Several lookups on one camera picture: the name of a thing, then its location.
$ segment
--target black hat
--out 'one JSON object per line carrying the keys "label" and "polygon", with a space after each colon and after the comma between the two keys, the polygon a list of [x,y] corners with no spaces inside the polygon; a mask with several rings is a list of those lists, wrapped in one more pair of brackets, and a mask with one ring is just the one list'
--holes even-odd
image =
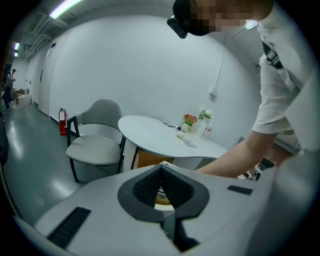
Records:
{"label": "black hat", "polygon": [[203,25],[202,20],[197,20],[196,14],[191,13],[190,1],[193,0],[175,0],[173,4],[173,15],[183,30],[195,36],[204,36],[209,34],[209,28]]}

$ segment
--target t-shirt sleeve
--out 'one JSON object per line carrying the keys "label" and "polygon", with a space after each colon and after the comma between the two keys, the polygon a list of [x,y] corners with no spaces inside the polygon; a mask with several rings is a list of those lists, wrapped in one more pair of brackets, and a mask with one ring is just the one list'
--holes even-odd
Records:
{"label": "t-shirt sleeve", "polygon": [[277,69],[260,59],[261,105],[252,130],[262,134],[291,133],[292,127],[285,117],[285,110],[293,95],[283,82]]}

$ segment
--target forearm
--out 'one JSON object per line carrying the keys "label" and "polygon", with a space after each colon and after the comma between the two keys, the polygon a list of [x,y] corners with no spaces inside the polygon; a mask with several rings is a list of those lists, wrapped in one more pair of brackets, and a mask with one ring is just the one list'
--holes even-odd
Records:
{"label": "forearm", "polygon": [[236,178],[260,162],[275,138],[276,134],[252,132],[248,139],[196,172]]}

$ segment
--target fire extinguisher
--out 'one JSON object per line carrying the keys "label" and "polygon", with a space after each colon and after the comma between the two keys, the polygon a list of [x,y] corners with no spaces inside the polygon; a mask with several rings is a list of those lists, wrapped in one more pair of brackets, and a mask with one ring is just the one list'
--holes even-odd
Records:
{"label": "fire extinguisher", "polygon": [[61,136],[67,135],[67,112],[63,108],[59,111],[59,130]]}

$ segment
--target bottle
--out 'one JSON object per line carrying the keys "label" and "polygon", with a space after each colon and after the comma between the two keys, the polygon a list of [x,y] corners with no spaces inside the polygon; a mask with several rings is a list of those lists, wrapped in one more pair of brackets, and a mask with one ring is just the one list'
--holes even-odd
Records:
{"label": "bottle", "polygon": [[203,132],[201,138],[203,138],[204,140],[207,140],[208,137],[209,137],[209,134],[211,133],[212,131],[212,124],[213,124],[213,120],[210,119],[205,127],[205,131]]}

